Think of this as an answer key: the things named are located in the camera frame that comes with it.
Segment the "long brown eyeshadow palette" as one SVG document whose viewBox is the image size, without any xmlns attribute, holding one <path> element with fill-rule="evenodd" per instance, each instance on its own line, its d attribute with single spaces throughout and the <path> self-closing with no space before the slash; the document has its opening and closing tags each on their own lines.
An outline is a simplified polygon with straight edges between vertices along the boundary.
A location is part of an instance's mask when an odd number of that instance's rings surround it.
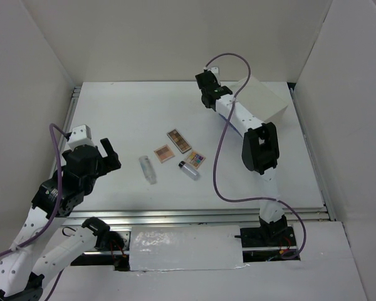
<svg viewBox="0 0 376 301">
<path fill-rule="evenodd" d="M 177 129 L 167 132 L 167 136 L 182 154 L 185 154 L 192 149 L 192 146 L 185 140 Z"/>
</svg>

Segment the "colourful glitter eyeshadow palette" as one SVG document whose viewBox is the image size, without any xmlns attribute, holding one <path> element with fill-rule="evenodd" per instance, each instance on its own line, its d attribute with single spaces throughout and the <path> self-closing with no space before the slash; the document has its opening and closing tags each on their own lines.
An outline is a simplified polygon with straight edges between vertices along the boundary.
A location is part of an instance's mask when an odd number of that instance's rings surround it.
<svg viewBox="0 0 376 301">
<path fill-rule="evenodd" d="M 206 157 L 195 150 L 192 150 L 184 161 L 190 164 L 194 169 L 198 169 L 201 164 L 205 161 Z"/>
</svg>

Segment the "white drawer cabinet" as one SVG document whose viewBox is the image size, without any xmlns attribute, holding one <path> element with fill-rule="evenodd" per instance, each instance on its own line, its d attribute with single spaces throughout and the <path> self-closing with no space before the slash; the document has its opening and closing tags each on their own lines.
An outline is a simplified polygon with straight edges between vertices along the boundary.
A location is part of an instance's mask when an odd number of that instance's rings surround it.
<svg viewBox="0 0 376 301">
<path fill-rule="evenodd" d="M 264 122 L 275 124 L 281 121 L 288 107 L 286 101 L 254 76 L 250 76 L 248 83 L 237 95 L 236 100 L 253 116 Z"/>
</svg>

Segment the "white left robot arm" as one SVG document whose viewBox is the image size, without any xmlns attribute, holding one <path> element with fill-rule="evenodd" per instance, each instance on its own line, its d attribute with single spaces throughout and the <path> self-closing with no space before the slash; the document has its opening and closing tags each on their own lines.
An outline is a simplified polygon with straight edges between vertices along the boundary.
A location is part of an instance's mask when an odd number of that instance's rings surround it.
<svg viewBox="0 0 376 301">
<path fill-rule="evenodd" d="M 91 217 L 56 248 L 44 252 L 74 208 L 93 191 L 96 180 L 121 168 L 110 141 L 104 138 L 100 143 L 106 156 L 87 144 L 56 155 L 66 164 L 40 185 L 21 231 L 0 255 L 0 300 L 39 300 L 51 279 L 85 251 L 123 246 L 109 225 Z"/>
</svg>

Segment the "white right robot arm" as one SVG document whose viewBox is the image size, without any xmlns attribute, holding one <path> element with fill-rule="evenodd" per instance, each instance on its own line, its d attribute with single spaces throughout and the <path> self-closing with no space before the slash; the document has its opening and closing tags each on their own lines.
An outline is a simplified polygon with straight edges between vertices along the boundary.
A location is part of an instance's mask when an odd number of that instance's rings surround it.
<svg viewBox="0 0 376 301">
<path fill-rule="evenodd" d="M 201 101 L 206 108 L 211 108 L 225 118 L 225 126 L 219 140 L 214 158 L 212 181 L 216 195 L 229 203 L 259 201 L 260 227 L 255 233 L 239 235 L 243 241 L 262 242 L 275 245 L 288 228 L 281 203 L 272 195 L 277 193 L 274 180 L 279 159 L 279 145 L 276 126 L 272 122 L 263 122 L 249 112 L 236 100 L 236 95 L 227 86 L 222 86 L 215 74 L 204 70 L 195 76 Z M 217 163 L 227 128 L 231 126 L 242 138 L 241 159 L 247 170 L 255 172 L 266 183 L 268 196 L 244 199 L 228 199 L 218 190 L 216 182 Z"/>
</svg>

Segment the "clear plastic bottle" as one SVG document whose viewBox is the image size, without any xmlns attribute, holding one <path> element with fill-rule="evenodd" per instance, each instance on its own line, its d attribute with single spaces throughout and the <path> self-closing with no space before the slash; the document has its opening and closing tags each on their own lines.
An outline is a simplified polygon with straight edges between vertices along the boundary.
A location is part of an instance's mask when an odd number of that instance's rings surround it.
<svg viewBox="0 0 376 301">
<path fill-rule="evenodd" d="M 156 184 L 157 177 L 150 159 L 147 156 L 141 156 L 138 159 L 142 172 L 149 184 Z"/>
</svg>

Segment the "small bottle black cap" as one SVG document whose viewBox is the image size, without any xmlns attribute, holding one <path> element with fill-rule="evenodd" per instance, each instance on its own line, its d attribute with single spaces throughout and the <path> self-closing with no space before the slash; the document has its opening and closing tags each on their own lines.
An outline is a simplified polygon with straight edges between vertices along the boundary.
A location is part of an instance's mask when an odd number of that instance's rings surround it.
<svg viewBox="0 0 376 301">
<path fill-rule="evenodd" d="M 187 175 L 192 180 L 196 181 L 199 179 L 200 174 L 192 165 L 186 163 L 185 161 L 180 161 L 178 167 L 185 175 Z"/>
</svg>

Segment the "aluminium frame rail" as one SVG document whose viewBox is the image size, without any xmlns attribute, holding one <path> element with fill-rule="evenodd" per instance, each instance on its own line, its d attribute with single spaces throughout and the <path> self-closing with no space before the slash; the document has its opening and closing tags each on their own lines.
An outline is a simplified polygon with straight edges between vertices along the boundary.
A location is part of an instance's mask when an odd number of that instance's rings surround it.
<svg viewBox="0 0 376 301">
<path fill-rule="evenodd" d="M 71 213 L 68 224 L 98 216 L 112 225 L 255 222 L 255 201 L 229 203 L 214 190 L 212 172 L 224 120 L 201 102 L 194 82 L 85 82 L 75 89 L 66 118 L 70 129 L 86 124 L 98 142 L 108 138 L 121 168 L 100 178 L 91 195 Z M 161 163 L 154 150 L 170 145 L 167 132 L 177 129 L 206 157 L 193 181 L 178 167 L 184 155 Z M 260 196 L 264 181 L 241 160 L 242 140 L 226 130 L 217 163 L 219 192 L 228 199 Z M 149 184 L 139 157 L 147 156 L 157 183 Z"/>
</svg>

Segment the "white front cover board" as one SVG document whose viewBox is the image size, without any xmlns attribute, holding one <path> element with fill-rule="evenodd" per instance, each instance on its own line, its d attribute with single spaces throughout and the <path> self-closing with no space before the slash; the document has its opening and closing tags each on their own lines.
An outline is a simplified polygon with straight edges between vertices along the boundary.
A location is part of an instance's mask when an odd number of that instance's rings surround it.
<svg viewBox="0 0 376 301">
<path fill-rule="evenodd" d="M 134 227 L 131 271 L 233 270 L 244 266 L 238 226 Z"/>
</svg>

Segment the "pink four-pan eyeshadow palette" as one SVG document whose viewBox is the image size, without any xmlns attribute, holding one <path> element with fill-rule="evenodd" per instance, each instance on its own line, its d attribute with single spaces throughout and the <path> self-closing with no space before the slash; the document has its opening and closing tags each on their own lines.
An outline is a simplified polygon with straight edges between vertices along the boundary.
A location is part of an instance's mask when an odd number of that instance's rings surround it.
<svg viewBox="0 0 376 301">
<path fill-rule="evenodd" d="M 154 150 L 154 154 L 161 163 L 164 163 L 169 159 L 175 157 L 175 154 L 173 153 L 172 149 L 167 144 Z"/>
</svg>

